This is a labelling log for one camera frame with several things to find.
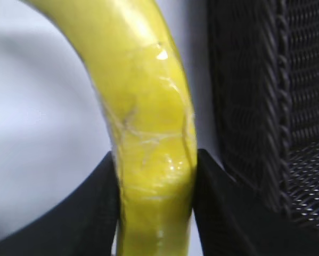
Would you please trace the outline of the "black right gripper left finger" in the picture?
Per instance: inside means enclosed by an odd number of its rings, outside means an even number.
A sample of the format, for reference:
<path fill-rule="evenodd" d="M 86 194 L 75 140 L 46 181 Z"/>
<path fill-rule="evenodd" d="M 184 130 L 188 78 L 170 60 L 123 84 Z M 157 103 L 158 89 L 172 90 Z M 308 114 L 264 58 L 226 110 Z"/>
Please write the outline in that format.
<path fill-rule="evenodd" d="M 0 240 L 0 256 L 111 255 L 119 219 L 119 189 L 107 153 L 65 200 Z"/>

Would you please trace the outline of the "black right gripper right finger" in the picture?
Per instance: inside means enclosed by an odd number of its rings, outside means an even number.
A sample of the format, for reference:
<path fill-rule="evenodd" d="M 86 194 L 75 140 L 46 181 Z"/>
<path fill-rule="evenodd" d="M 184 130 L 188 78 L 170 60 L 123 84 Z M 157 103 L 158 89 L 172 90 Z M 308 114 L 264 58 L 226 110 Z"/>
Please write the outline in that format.
<path fill-rule="evenodd" d="M 198 151 L 193 210 L 203 255 L 319 255 L 319 237 L 265 208 Z"/>

